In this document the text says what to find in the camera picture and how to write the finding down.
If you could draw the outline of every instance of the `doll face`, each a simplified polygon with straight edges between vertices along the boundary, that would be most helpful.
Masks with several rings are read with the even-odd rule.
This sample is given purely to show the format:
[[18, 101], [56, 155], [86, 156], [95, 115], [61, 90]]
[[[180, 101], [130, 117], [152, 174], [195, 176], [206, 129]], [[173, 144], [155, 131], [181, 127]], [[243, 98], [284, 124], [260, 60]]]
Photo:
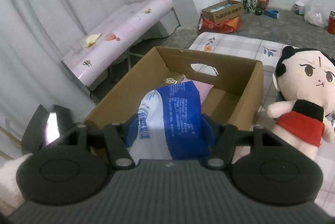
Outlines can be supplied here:
[[283, 61], [286, 72], [278, 86], [288, 101], [304, 99], [335, 110], [335, 66], [320, 51], [303, 51]]

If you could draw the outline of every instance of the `small cardboard box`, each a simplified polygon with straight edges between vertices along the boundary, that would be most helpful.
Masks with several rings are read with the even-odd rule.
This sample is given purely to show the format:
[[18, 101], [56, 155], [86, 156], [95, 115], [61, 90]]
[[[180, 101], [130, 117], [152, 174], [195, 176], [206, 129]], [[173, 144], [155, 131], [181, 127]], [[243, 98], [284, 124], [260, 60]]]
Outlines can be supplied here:
[[[191, 64], [212, 66], [218, 76], [196, 72]], [[262, 62], [165, 47], [152, 48], [104, 97], [84, 123], [92, 128], [103, 128], [109, 123], [126, 122], [137, 113], [145, 94], [164, 85], [164, 80], [175, 73], [214, 85], [201, 105], [202, 113], [216, 123], [230, 123], [240, 130], [250, 129], [262, 104]]]
[[[219, 6], [225, 6], [227, 4], [230, 4], [231, 6], [220, 9], [215, 12], [210, 12], [212, 8], [219, 7]], [[243, 4], [238, 1], [225, 0], [224, 2], [220, 2], [218, 4], [205, 8], [201, 12], [204, 18], [210, 20], [213, 23], [219, 24], [225, 20], [229, 20], [229, 19], [242, 15], [243, 14]]]

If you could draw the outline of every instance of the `box handle hole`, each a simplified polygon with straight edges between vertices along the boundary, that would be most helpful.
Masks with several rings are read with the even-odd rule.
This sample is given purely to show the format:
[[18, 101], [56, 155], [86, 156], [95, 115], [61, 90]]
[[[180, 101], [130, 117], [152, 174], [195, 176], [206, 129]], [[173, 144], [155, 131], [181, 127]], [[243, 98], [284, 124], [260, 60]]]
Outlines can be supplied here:
[[208, 66], [206, 64], [201, 64], [201, 63], [193, 63], [191, 64], [191, 68], [199, 73], [207, 74], [207, 75], [212, 75], [212, 76], [218, 76], [219, 73], [217, 72], [217, 69], [213, 66]]

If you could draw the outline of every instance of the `orange plastic bag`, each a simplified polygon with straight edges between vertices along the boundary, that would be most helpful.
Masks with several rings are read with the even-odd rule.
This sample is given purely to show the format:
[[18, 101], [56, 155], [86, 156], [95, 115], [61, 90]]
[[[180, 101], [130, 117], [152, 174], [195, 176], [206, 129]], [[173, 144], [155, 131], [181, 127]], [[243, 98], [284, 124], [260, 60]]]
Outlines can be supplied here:
[[198, 30], [202, 32], [231, 33], [236, 32], [241, 26], [241, 17], [237, 16], [230, 20], [225, 20], [220, 24], [215, 24], [210, 20], [200, 16]]

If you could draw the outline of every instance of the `ribbed gray surface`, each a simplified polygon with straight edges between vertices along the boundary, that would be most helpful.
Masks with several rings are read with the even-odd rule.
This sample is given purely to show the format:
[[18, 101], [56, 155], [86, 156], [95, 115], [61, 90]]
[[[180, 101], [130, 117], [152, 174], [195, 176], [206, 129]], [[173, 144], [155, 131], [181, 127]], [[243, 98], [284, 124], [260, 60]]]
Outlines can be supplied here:
[[104, 190], [85, 202], [63, 207], [27, 202], [14, 224], [310, 224], [331, 218], [314, 203], [272, 207], [256, 203], [231, 186], [220, 171], [198, 161], [142, 160], [117, 172]]

